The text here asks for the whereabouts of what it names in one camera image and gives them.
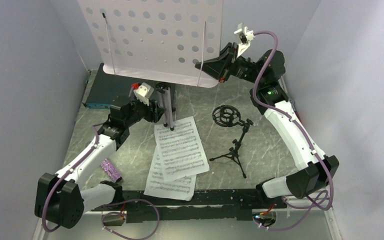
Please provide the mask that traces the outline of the lilac perforated music stand desk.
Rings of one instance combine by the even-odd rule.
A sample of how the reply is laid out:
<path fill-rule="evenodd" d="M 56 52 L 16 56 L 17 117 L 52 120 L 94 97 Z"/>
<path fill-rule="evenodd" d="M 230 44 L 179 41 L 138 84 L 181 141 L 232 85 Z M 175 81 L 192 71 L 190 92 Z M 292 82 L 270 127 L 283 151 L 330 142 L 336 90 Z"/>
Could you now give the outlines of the lilac perforated music stand desk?
<path fill-rule="evenodd" d="M 200 62 L 221 48 L 221 0 L 80 0 L 110 75 L 202 88 L 218 81 Z"/>

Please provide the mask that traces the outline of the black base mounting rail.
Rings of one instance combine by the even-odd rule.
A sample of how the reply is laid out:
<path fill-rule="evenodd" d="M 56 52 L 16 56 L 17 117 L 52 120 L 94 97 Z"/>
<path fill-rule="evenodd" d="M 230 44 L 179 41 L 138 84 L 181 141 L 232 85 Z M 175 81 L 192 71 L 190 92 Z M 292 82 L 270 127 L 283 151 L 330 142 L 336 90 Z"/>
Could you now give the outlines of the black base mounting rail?
<path fill-rule="evenodd" d="M 148 196 L 142 190 L 124 190 L 126 204 L 98 206 L 93 213 L 120 211 L 126 213 L 127 223 L 142 223 L 156 219 L 154 204 L 161 221 L 235 219 L 250 221 L 253 215 L 269 210 L 285 209 L 280 197 L 263 198 L 255 188 L 241 189 L 199 189 L 190 201 Z"/>

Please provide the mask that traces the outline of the purple glitter tube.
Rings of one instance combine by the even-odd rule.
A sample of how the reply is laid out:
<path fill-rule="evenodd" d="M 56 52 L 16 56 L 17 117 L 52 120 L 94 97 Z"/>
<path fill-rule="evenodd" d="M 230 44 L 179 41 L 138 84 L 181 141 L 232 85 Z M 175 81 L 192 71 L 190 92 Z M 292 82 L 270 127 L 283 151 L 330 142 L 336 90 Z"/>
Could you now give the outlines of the purple glitter tube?
<path fill-rule="evenodd" d="M 123 179 L 122 175 L 119 173 L 119 171 L 108 158 L 106 158 L 100 164 L 100 167 L 105 171 L 105 173 L 110 177 L 113 182 L 118 183 Z"/>

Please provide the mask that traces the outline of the sheet music page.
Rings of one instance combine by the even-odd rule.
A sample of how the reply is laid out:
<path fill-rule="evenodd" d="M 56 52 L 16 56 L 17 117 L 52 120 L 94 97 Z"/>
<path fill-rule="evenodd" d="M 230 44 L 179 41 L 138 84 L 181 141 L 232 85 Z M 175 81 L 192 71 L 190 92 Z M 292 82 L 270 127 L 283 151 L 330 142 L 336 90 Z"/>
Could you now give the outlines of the sheet music page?
<path fill-rule="evenodd" d="M 196 175 L 165 182 L 161 163 L 159 155 L 154 152 L 143 194 L 157 198 L 190 201 L 195 191 Z"/>
<path fill-rule="evenodd" d="M 154 136 L 164 181 L 172 182 L 210 170 L 194 117 L 176 120 L 174 130 L 157 124 Z"/>

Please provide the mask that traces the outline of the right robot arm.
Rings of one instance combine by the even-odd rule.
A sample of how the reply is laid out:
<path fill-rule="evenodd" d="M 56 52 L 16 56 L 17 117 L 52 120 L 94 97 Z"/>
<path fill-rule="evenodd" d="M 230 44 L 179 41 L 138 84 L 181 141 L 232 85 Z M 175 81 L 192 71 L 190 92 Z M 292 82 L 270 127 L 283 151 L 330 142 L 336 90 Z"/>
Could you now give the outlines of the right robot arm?
<path fill-rule="evenodd" d="M 260 183 L 255 194 L 256 203 L 269 207 L 276 197 L 292 195 L 302 199 L 327 187 L 339 167 L 338 159 L 325 154 L 312 140 L 286 92 L 279 84 L 285 74 L 284 54 L 276 50 L 270 58 L 271 50 L 266 51 L 258 61 L 238 56 L 238 44 L 229 42 L 216 58 L 200 62 L 194 60 L 198 70 L 223 83 L 229 77 L 237 77 L 254 83 L 259 71 L 268 63 L 257 88 L 250 90 L 252 104 L 274 126 L 292 155 L 297 172 L 276 177 Z"/>

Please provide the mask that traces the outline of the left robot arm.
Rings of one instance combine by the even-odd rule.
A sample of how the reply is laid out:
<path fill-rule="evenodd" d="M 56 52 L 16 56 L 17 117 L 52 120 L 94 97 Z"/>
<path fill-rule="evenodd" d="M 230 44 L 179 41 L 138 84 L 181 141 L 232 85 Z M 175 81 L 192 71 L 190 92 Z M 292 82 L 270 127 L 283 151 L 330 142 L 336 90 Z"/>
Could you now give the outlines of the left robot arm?
<path fill-rule="evenodd" d="M 56 173 L 44 173 L 39 178 L 34 214 L 41 218 L 43 229 L 48 233 L 60 227 L 71 229 L 85 212 L 100 206 L 119 209 L 124 203 L 121 178 L 84 190 L 86 180 L 124 144 L 131 126 L 141 120 L 157 123 L 166 111 L 155 100 L 114 99 L 106 121 L 92 126 L 94 136 L 86 148 Z"/>

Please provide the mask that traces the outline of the top sheet music page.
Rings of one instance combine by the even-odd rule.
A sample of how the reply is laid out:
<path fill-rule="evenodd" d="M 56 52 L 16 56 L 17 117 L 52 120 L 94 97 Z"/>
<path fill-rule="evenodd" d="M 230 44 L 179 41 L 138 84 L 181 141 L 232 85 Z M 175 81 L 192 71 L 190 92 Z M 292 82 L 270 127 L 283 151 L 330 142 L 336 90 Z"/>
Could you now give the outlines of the top sheet music page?
<path fill-rule="evenodd" d="M 176 120 L 174 130 L 157 124 L 154 136 L 164 181 L 172 182 L 210 170 L 194 117 Z"/>

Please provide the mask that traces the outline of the bottom sheet music page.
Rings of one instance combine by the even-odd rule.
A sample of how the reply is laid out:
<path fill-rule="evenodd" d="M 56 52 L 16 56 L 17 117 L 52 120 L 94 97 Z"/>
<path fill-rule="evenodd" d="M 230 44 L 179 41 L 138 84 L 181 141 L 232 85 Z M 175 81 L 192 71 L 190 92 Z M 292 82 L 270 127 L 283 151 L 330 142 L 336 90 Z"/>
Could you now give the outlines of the bottom sheet music page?
<path fill-rule="evenodd" d="M 190 201 L 195 191 L 196 175 L 165 182 L 161 163 L 159 155 L 154 152 L 143 194 L 157 198 Z"/>

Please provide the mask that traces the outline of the dark network switch box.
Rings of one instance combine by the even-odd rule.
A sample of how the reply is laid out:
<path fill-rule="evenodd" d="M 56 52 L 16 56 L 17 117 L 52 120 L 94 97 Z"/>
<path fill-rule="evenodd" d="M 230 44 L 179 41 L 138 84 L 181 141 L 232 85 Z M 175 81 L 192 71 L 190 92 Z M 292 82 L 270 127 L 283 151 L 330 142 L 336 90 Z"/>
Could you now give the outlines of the dark network switch box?
<path fill-rule="evenodd" d="M 132 84 L 140 85 L 142 83 L 146 83 L 152 88 L 155 88 L 158 84 L 157 81 L 105 73 L 103 67 L 104 64 L 101 63 L 86 101 L 83 102 L 83 105 L 86 108 L 109 110 L 112 108 L 112 105 L 125 105 L 127 103 L 130 103 L 136 109 L 145 109 L 150 111 L 152 111 L 155 107 L 160 109 L 163 108 L 163 106 L 158 103 L 159 97 L 157 90 L 152 92 L 149 97 L 148 105 L 139 99 L 136 99 L 134 93 L 131 97 L 129 97 Z"/>

